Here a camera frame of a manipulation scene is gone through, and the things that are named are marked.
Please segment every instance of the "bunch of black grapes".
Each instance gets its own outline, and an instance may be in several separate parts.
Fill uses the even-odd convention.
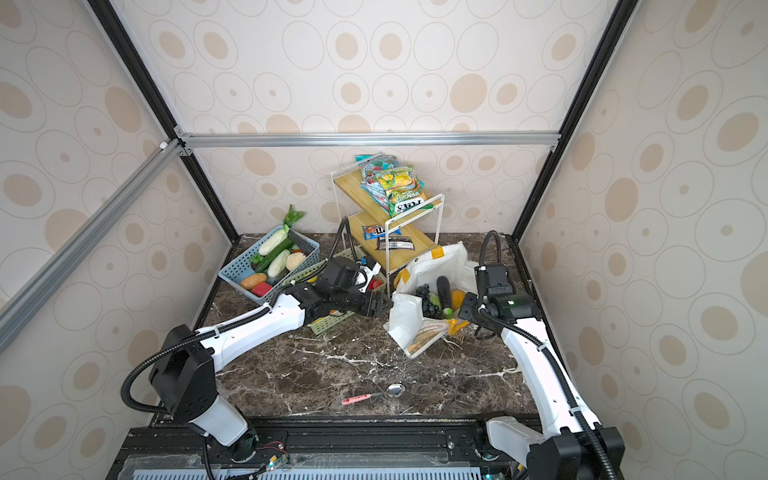
[[[416,289],[416,296],[422,299],[422,315],[428,318],[438,319],[441,310],[429,300],[429,285],[426,283]]]

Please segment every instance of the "patterned wall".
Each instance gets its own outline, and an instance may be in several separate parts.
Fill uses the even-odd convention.
[[[229,242],[173,161],[0,353],[0,478],[101,480],[150,415],[120,387],[190,325]],[[157,400],[147,373],[134,397]]]
[[[615,0],[113,0],[186,131],[557,130]]]
[[[768,471],[766,46],[766,2],[644,2],[525,234],[630,480]]]
[[[431,194],[444,194],[441,231],[511,232],[549,153],[548,145],[456,147],[272,147],[196,149],[217,195],[241,233],[272,230],[290,204],[307,212],[299,230],[335,232],[339,226],[329,174],[357,154],[385,151],[410,164]],[[360,209],[341,191],[341,214]],[[434,232],[437,215],[417,220]]]
[[[0,2],[0,308],[164,135],[74,0]]]

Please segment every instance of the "basket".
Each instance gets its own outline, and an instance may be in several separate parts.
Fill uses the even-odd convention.
[[[283,228],[282,225],[279,227],[275,227],[271,232],[269,232],[267,235],[264,235],[264,237],[259,240],[258,242],[254,243],[248,250],[242,252],[240,255],[237,256],[235,260],[232,260],[227,264],[226,267],[221,269],[219,272],[219,276],[222,280],[229,283],[235,290],[242,293],[243,295],[247,296],[254,302],[258,304],[264,304],[264,303],[271,303],[272,299],[274,297],[275,288],[273,288],[267,292],[265,296],[258,297],[256,295],[253,295],[248,290],[245,290],[243,287],[240,286],[240,282],[253,275],[255,272],[250,267],[250,258],[255,255],[256,253],[259,253],[259,247],[261,247],[262,243],[266,242],[268,238],[272,236],[273,233],[277,232],[278,230],[281,230]],[[304,252],[306,255],[306,259],[298,266],[296,267],[296,270],[306,269],[309,265],[312,265],[314,263],[318,263],[320,261],[320,244],[317,243],[314,240],[311,240],[304,235],[302,235],[299,232],[296,232],[295,230],[288,230],[288,237],[293,240],[293,242],[301,249],[301,251]],[[280,282],[283,281],[283,279],[278,280],[275,282],[275,285],[280,285]]]
[[[365,256],[365,252],[363,252],[362,248],[360,248],[357,245],[355,245],[355,252],[357,253],[358,258],[362,258],[363,256]],[[336,255],[334,255],[334,257],[345,257],[352,260],[352,251],[351,249],[348,248],[342,252],[338,252]],[[295,273],[291,273],[285,280],[283,280],[281,284],[287,285],[294,280],[298,280],[306,277],[309,277],[311,279],[313,276],[320,273],[320,271],[323,269],[325,265],[326,265],[326,260],[323,259],[321,262],[316,263],[315,265],[312,265],[309,268],[305,268],[304,270],[301,270],[298,272],[294,270]],[[378,291],[384,288],[386,283],[386,278],[380,272],[377,273],[373,278],[376,278],[377,280],[382,281],[382,284],[380,286],[373,289],[374,291]],[[315,320],[314,322],[310,323],[310,329],[312,329],[314,334],[318,336],[320,333],[325,332],[332,326],[338,325],[344,320],[350,318],[353,314],[354,312],[346,312],[340,315],[337,314],[337,315],[328,315],[328,316],[321,317]]]

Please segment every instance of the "brown marble surface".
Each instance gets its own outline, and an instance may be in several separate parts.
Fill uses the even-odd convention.
[[[261,237],[243,236],[237,253]],[[334,235],[309,237],[320,243],[321,256],[327,255]],[[440,244],[462,241],[470,260],[477,261],[483,237],[479,233],[443,233]],[[506,242],[502,252],[504,262],[514,266]],[[510,270],[519,291],[524,291],[517,269]],[[222,282],[205,324],[222,322],[255,307]],[[321,336],[305,326],[270,339],[216,375],[219,393],[245,415],[536,412],[522,374],[515,370],[514,358],[498,337],[477,340],[474,327],[468,326],[409,360],[382,328],[385,321],[353,316]],[[346,397],[380,392],[391,383],[404,384],[406,393],[398,399],[379,397],[341,405]]]

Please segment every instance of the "metal spoon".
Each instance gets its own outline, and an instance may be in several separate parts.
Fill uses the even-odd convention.
[[[402,394],[405,392],[406,386],[404,386],[402,383],[393,383],[392,385],[388,386],[384,392],[366,393],[365,395],[349,397],[348,399],[342,400],[341,404],[352,405],[353,403],[362,402],[363,400],[382,395],[390,399],[396,399],[397,397],[402,396]]]

